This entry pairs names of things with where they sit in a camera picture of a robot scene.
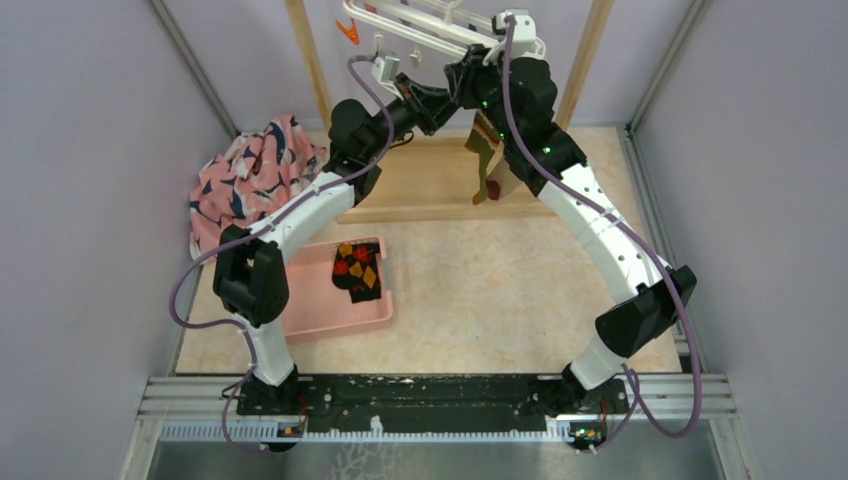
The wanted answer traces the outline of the beige purple sock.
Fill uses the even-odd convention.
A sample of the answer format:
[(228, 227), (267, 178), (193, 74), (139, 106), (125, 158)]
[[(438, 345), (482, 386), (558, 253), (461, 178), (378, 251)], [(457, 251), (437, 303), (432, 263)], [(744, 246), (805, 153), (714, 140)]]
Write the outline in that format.
[(514, 193), (526, 189), (525, 183), (510, 169), (506, 158), (501, 158), (487, 174), (486, 199), (497, 202), (511, 197)]

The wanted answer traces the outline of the wooden hanger stand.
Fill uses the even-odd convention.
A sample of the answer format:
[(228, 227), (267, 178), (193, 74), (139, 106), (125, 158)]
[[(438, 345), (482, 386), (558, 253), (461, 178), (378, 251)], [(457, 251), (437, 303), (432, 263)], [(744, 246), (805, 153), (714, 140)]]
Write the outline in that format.
[[(310, 76), (314, 96), (324, 129), (329, 133), (331, 111), (334, 107), (325, 72), (321, 65), (318, 40), (313, 31), (305, 1), (284, 1), (292, 24), (298, 48)], [(615, 1), (592, 1), (577, 46), (568, 80), (555, 115), (556, 122), (568, 129), (578, 100), (583, 91), (595, 53), (602, 39)], [(385, 35), (375, 30), (377, 37)], [(381, 47), (383, 40), (377, 38)], [(461, 149), (460, 140), (471, 127), (449, 128), (447, 133), (427, 139), (413, 140), (412, 147), (390, 154), (388, 166), (383, 168), (381, 180), (388, 178), (388, 186), (379, 183), (376, 197), (365, 201), (354, 213), (348, 213), (339, 223), (374, 223), (393, 221), (461, 220), (478, 218), (513, 218), (522, 216), (549, 216), (547, 210), (536, 206), (529, 193), (514, 193), (500, 202), (504, 213), (496, 207), (472, 207), (472, 154)]]

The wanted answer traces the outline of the green striped sock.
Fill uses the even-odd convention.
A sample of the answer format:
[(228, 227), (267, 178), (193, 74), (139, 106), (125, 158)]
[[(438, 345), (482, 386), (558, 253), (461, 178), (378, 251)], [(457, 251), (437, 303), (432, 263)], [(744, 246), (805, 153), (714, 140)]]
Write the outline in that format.
[(471, 202), (474, 206), (486, 201), (487, 177), (489, 164), (498, 152), (502, 140), (501, 134), (485, 116), (482, 110), (476, 110), (473, 118), (472, 128), (465, 141), (464, 148), (477, 156), (478, 190), (472, 196)]

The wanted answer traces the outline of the white plastic clip hanger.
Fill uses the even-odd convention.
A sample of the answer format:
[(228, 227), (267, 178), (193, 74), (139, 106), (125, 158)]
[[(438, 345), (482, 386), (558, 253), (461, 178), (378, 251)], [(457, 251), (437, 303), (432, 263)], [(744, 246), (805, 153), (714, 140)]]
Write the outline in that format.
[(491, 20), (463, 7), (462, 1), (352, 1), (344, 12), (375, 30), (403, 38), (451, 61), (474, 45), (496, 52), (501, 44)]

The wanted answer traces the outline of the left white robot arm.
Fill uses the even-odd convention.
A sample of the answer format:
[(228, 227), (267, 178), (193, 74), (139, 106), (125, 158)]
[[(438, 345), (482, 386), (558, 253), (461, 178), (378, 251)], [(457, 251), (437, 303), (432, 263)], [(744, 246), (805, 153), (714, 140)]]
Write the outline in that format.
[(460, 107), (459, 87), (420, 84), (404, 74), (392, 82), (396, 98), (370, 114), (346, 99), (331, 112), (330, 158), (310, 187), (278, 211), (221, 236), (213, 291), (244, 329), (251, 366), (240, 389), (240, 408), (256, 414), (292, 411), (300, 399), (298, 370), (288, 351), (282, 313), (290, 298), (286, 264), (300, 246), (373, 190), (376, 163), (397, 138), (413, 129), (438, 131)]

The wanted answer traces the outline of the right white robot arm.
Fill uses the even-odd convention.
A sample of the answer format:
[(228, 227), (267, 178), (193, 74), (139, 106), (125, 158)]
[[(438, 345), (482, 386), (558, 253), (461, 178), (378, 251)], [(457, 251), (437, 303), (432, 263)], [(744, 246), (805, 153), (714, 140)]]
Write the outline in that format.
[(569, 227), (615, 302), (596, 319), (588, 346), (562, 372), (565, 403), (588, 412), (623, 363), (685, 317), (697, 280), (689, 267), (670, 266), (635, 233), (585, 153), (553, 122), (555, 87), (548, 64), (503, 54), (489, 60), (489, 52), (473, 44), (445, 67), (452, 96), (491, 123), (510, 170)]

